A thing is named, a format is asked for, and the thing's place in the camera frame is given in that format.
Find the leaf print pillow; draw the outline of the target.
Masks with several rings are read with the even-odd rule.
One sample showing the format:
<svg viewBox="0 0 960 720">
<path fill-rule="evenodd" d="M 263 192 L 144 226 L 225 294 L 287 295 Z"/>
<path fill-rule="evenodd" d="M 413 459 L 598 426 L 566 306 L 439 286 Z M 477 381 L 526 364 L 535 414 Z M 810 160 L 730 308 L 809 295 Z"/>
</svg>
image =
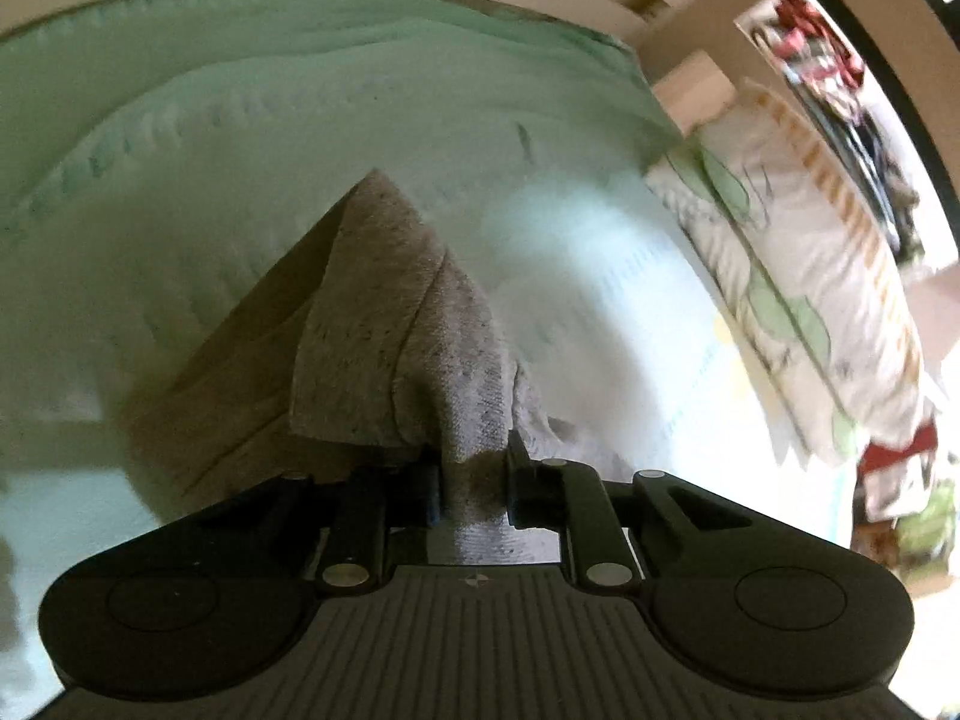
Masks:
<svg viewBox="0 0 960 720">
<path fill-rule="evenodd" d="M 754 246 L 771 231 L 771 193 L 758 193 L 692 138 L 672 148 L 646 182 L 669 208 L 715 278 L 727 307 L 786 401 L 805 447 L 823 458 L 856 461 L 867 436 L 841 405 L 828 377 L 832 335 L 804 293 L 775 280 Z"/>
<path fill-rule="evenodd" d="M 928 419 L 923 346 L 887 239 L 825 138 L 745 80 L 695 142 L 709 197 L 805 333 L 838 405 L 877 442 L 908 442 Z"/>
</svg>

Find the grey speckled pants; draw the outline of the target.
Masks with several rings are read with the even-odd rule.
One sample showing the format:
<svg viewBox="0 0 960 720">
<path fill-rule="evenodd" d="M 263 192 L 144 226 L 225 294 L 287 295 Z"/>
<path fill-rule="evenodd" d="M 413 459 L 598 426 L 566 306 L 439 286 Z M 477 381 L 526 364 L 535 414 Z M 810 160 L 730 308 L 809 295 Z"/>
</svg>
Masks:
<svg viewBox="0 0 960 720">
<path fill-rule="evenodd" d="M 439 564 L 545 561 L 509 525 L 509 439 L 604 478 L 628 465 L 551 416 L 480 286 L 381 172 L 275 263 L 164 394 L 130 413 L 145 493 L 187 514 L 288 468 L 340 481 L 387 470 Z"/>
</svg>

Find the upper leaf print pillow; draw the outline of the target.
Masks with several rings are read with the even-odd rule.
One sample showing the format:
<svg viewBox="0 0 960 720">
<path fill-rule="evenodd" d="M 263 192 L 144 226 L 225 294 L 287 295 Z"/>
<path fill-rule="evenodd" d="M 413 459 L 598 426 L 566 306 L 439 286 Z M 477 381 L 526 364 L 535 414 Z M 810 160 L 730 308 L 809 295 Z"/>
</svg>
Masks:
<svg viewBox="0 0 960 720">
<path fill-rule="evenodd" d="M 923 346 L 887 239 L 825 138 L 745 80 L 695 142 L 709 197 L 805 333 L 838 405 L 877 442 L 908 442 L 928 419 Z"/>
</svg>

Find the wooden bed headboard post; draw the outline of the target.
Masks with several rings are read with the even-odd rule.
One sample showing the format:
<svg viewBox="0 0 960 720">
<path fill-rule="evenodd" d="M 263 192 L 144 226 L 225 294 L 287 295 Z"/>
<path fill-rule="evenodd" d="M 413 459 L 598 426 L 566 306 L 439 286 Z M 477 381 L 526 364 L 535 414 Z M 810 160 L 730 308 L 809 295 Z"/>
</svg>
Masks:
<svg viewBox="0 0 960 720">
<path fill-rule="evenodd" d="M 682 130 L 713 119 L 737 96 L 734 83 L 704 50 L 688 54 L 652 85 L 652 93 Z"/>
</svg>

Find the lower leaf print pillow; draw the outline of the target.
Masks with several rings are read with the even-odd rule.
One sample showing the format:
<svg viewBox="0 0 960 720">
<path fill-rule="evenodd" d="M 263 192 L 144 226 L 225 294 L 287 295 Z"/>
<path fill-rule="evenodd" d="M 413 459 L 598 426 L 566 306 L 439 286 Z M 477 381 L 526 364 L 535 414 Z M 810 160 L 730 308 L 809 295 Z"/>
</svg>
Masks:
<svg viewBox="0 0 960 720">
<path fill-rule="evenodd" d="M 804 293 L 775 280 L 754 246 L 771 231 L 771 193 L 758 193 L 692 138 L 672 148 L 646 182 L 669 208 L 715 278 L 727 307 L 786 401 L 805 447 L 823 458 L 856 461 L 867 436 L 841 405 L 828 377 L 832 335 Z"/>
</svg>

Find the floral bed blanket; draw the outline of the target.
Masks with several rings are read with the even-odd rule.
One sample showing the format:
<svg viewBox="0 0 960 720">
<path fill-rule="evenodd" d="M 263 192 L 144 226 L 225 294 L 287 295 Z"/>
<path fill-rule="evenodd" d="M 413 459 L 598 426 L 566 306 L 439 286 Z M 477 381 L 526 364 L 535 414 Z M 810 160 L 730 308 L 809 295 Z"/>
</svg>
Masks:
<svg viewBox="0 0 960 720">
<path fill-rule="evenodd" d="M 679 129 L 612 37 L 443 0 L 114 0 L 2 44 L 2 712 L 59 683 L 47 585 L 148 530 L 122 411 L 386 172 L 490 298 L 545 410 L 836 544 L 807 455 L 674 216 Z"/>
</svg>

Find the red bed post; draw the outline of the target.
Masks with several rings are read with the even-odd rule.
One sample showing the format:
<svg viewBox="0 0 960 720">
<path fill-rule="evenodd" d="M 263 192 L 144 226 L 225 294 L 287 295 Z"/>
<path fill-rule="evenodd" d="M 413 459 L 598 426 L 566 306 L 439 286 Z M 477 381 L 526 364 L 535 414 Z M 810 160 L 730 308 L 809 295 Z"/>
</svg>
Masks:
<svg viewBox="0 0 960 720">
<path fill-rule="evenodd" d="M 859 476 L 866 476 L 869 473 L 889 468 L 889 466 L 900 465 L 900 463 L 910 460 L 910 458 L 915 455 L 921 455 L 924 454 L 924 452 L 934 452 L 934 450 L 937 449 L 937 444 L 939 444 L 939 436 L 937 435 L 937 427 L 935 427 L 934 421 L 928 421 L 919 427 L 916 434 L 914 434 L 913 440 L 905 449 L 889 449 L 889 447 L 884 447 L 884 445 L 871 442 L 866 452 L 864 452 L 859 465 L 857 465 L 857 474 Z"/>
</svg>

